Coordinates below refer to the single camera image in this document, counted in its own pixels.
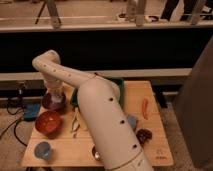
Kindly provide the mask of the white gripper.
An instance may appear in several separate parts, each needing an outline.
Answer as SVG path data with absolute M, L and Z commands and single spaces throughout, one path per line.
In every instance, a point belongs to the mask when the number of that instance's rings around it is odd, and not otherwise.
M 54 103 L 60 103 L 63 100 L 63 91 L 61 85 L 51 85 L 47 84 L 47 94 Z

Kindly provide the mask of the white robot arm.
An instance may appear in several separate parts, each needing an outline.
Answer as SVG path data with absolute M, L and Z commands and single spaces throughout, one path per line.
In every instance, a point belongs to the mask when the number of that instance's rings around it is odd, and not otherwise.
M 48 88 L 65 82 L 77 88 L 77 102 L 106 171 L 154 171 L 119 104 L 119 87 L 101 76 L 64 67 L 49 50 L 32 61 Z

